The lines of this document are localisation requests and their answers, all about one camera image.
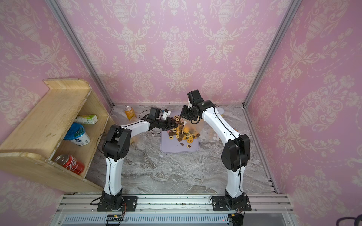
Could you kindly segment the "orange Schweppes soda can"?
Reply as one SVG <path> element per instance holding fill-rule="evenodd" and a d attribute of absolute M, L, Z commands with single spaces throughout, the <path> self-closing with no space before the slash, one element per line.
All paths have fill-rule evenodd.
<path fill-rule="evenodd" d="M 136 113 L 131 106 L 126 106 L 124 109 L 124 113 L 127 119 L 130 121 L 137 119 Z"/>

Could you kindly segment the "lilac plastic tray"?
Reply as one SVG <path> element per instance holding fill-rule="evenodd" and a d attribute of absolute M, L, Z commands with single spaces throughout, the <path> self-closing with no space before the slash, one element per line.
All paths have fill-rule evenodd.
<path fill-rule="evenodd" d="M 161 133 L 160 151 L 162 153 L 197 152 L 200 149 L 199 137 L 204 128 L 203 122 L 191 124 L 181 117 L 180 111 L 171 113 L 178 127 Z"/>

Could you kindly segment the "green white carton box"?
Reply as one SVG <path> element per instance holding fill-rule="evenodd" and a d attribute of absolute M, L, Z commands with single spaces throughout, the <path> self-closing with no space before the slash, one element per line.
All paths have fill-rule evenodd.
<path fill-rule="evenodd" d="M 94 125 L 98 122 L 98 118 L 97 115 L 78 115 L 74 122 L 82 125 Z"/>

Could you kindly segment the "aluminium frame post left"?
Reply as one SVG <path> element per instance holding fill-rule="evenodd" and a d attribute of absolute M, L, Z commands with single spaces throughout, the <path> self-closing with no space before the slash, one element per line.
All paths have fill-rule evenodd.
<path fill-rule="evenodd" d="M 60 3 L 54 0 L 46 0 L 45 1 L 49 6 L 50 10 L 54 14 L 54 17 L 57 19 L 59 25 L 62 27 L 65 35 L 67 36 L 68 40 L 70 41 L 71 45 L 75 49 L 77 55 L 79 56 L 80 60 L 84 64 L 86 70 L 90 73 L 90 76 L 95 81 L 97 87 L 101 91 L 104 99 L 107 101 L 107 104 L 110 106 L 111 109 L 114 108 L 114 102 L 111 99 L 106 87 L 101 80 L 100 76 L 95 70 L 95 67 L 90 61 L 90 58 L 87 56 L 85 48 L 82 46 L 80 40 L 78 39 L 74 28 L 71 26 L 69 20 L 67 19 L 65 13 L 61 9 Z"/>

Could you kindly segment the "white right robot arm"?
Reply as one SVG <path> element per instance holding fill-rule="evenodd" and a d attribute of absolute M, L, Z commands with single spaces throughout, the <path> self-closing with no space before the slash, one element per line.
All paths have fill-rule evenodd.
<path fill-rule="evenodd" d="M 203 119 L 216 132 L 224 145 L 221 160 L 228 170 L 228 181 L 225 188 L 225 201 L 231 210 L 248 203 L 243 188 L 244 172 L 250 160 L 250 139 L 241 135 L 220 115 L 216 104 L 204 100 L 198 90 L 189 92 L 189 103 L 184 105 L 181 117 L 191 123 L 199 123 Z"/>

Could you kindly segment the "red soda can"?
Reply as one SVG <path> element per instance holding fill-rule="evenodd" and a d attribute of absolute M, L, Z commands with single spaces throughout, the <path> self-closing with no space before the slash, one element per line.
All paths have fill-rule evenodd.
<path fill-rule="evenodd" d="M 69 155 L 69 154 L 62 154 L 62 155 L 58 156 L 55 159 L 55 163 L 57 163 L 58 165 L 66 168 L 67 170 L 69 170 L 77 175 L 80 175 L 85 169 L 85 166 L 83 163 L 81 163 L 75 157 L 73 157 L 72 155 Z"/>

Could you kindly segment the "yellow tin can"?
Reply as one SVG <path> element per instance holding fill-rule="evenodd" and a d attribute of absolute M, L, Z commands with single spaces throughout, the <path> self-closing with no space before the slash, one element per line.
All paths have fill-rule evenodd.
<path fill-rule="evenodd" d="M 217 112 L 223 117 L 224 109 L 221 108 L 221 107 L 217 107 L 216 110 L 217 110 Z"/>

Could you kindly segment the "wooden shelf unit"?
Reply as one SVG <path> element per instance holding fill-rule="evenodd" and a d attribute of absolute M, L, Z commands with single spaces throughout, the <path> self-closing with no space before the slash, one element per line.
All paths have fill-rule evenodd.
<path fill-rule="evenodd" d="M 102 187 L 86 176 L 97 151 L 101 133 L 115 122 L 108 110 L 82 79 L 47 79 L 47 94 L 1 144 L 1 170 L 66 193 L 100 192 Z M 63 140 L 78 115 L 97 115 L 86 125 L 90 144 L 78 146 Z M 84 164 L 77 175 L 55 163 L 69 154 Z"/>

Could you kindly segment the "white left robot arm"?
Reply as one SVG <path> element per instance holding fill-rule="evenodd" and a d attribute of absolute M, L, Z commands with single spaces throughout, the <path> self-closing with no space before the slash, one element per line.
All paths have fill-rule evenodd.
<path fill-rule="evenodd" d="M 124 203 L 121 174 L 124 158 L 130 149 L 131 138 L 153 129 L 168 131 L 177 127 L 178 124 L 171 118 L 170 110 L 155 107 L 136 122 L 122 126 L 112 125 L 102 146 L 107 171 L 101 201 L 112 206 L 114 210 L 120 209 Z"/>

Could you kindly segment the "aluminium frame post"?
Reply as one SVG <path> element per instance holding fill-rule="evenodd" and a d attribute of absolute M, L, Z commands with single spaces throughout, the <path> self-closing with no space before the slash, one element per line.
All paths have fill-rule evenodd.
<path fill-rule="evenodd" d="M 101 80 L 100 76 L 95 70 L 95 67 L 90 61 L 90 58 L 87 56 L 85 48 L 82 46 L 80 40 L 78 39 L 74 28 L 71 26 L 69 20 L 67 19 L 65 13 L 61 9 L 60 3 L 54 0 L 46 0 L 45 1 L 49 6 L 50 10 L 54 14 L 54 17 L 57 19 L 59 25 L 62 27 L 65 35 L 67 36 L 68 40 L 70 41 L 71 45 L 75 49 L 77 55 L 79 56 L 80 60 L 84 64 L 86 70 L 90 73 L 90 76 L 95 81 L 97 87 L 101 91 L 104 99 L 107 101 L 107 104 L 110 106 L 111 109 L 114 108 L 114 102 L 111 99 L 106 87 Z"/>
<path fill-rule="evenodd" d="M 245 109 L 248 108 L 248 106 L 251 104 L 251 100 L 273 58 L 273 56 L 275 55 L 276 51 L 278 50 L 278 47 L 280 45 L 280 43 L 283 40 L 283 37 L 287 31 L 287 29 L 289 28 L 296 12 L 298 11 L 298 8 L 301 4 L 302 0 L 292 0 L 290 2 L 290 5 L 286 11 L 286 14 L 284 15 L 280 26 L 278 27 L 275 37 L 273 38 L 270 47 L 268 49 L 268 51 L 266 52 L 266 56 L 264 57 L 262 64 L 256 74 L 256 77 L 250 87 L 250 90 L 246 96 L 246 99 L 243 103 L 243 106 Z"/>

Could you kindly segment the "blue lid white tub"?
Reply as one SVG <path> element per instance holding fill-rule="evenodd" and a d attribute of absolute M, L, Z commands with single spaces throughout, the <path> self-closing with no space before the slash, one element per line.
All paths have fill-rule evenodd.
<path fill-rule="evenodd" d="M 71 125 L 63 140 L 70 141 L 78 146 L 85 146 L 91 141 L 84 126 L 76 122 Z"/>

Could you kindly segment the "ziploc bag with yellow chick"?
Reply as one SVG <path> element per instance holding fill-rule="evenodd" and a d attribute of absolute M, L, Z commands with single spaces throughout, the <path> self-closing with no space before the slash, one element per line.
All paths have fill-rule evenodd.
<path fill-rule="evenodd" d="M 184 119 L 184 128 L 186 132 L 196 136 L 197 134 L 201 133 L 204 129 L 205 121 L 201 119 L 198 123 L 191 123 L 191 121 Z"/>

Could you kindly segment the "aluminium frame post right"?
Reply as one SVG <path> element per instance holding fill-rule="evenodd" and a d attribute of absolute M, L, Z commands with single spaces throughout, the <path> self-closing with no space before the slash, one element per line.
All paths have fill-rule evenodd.
<path fill-rule="evenodd" d="M 268 51 L 266 52 L 266 56 L 264 57 L 262 64 L 256 74 L 256 77 L 250 87 L 250 90 L 246 96 L 246 99 L 243 103 L 243 106 L 245 109 L 248 108 L 248 106 L 251 104 L 251 100 L 273 58 L 273 56 L 275 55 L 276 51 L 278 50 L 278 47 L 280 45 L 280 43 L 283 40 L 283 37 L 287 31 L 287 29 L 289 28 L 296 12 L 298 11 L 298 8 L 301 4 L 302 0 L 292 0 L 290 2 L 290 5 L 286 11 L 286 14 L 284 15 L 280 26 L 278 27 L 275 37 L 273 38 L 270 47 L 268 49 Z"/>

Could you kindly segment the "clear ziploc bag of cookies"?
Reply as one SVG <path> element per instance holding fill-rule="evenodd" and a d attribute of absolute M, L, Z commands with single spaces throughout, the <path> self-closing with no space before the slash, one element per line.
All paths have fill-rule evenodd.
<path fill-rule="evenodd" d="M 137 145 L 140 142 L 140 134 L 131 137 L 130 145 Z"/>

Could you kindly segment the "pile of assorted cookies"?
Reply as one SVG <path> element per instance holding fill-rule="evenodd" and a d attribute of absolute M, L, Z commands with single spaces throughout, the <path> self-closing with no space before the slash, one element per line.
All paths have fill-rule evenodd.
<path fill-rule="evenodd" d="M 168 138 L 170 140 L 176 140 L 181 147 L 186 147 L 188 149 L 195 148 L 198 138 L 200 137 L 200 133 L 196 136 L 187 133 L 184 128 L 184 119 L 181 118 L 180 115 L 175 115 L 172 119 L 178 123 L 178 127 L 167 131 Z"/>

